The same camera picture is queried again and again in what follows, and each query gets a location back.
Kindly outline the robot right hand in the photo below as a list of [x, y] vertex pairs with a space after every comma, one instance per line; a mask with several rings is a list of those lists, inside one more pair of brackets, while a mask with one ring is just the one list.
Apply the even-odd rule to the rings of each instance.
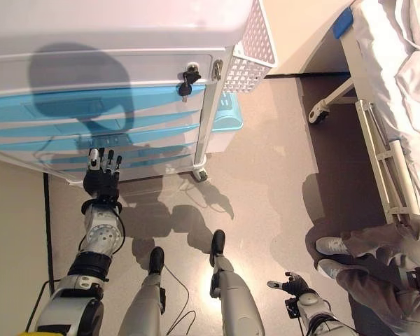
[[310, 288], [307, 282], [299, 274], [294, 272], [285, 272], [285, 276], [288, 278], [287, 282], [270, 280], [267, 282], [267, 286], [272, 289], [285, 291], [297, 298], [306, 293], [317, 294], [317, 292]]

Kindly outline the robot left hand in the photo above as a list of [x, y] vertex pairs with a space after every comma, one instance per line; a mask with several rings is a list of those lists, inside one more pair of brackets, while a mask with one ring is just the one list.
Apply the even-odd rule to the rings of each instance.
[[113, 149], [92, 148], [89, 152], [83, 188], [94, 199], [116, 204], [119, 198], [118, 183], [122, 156]]

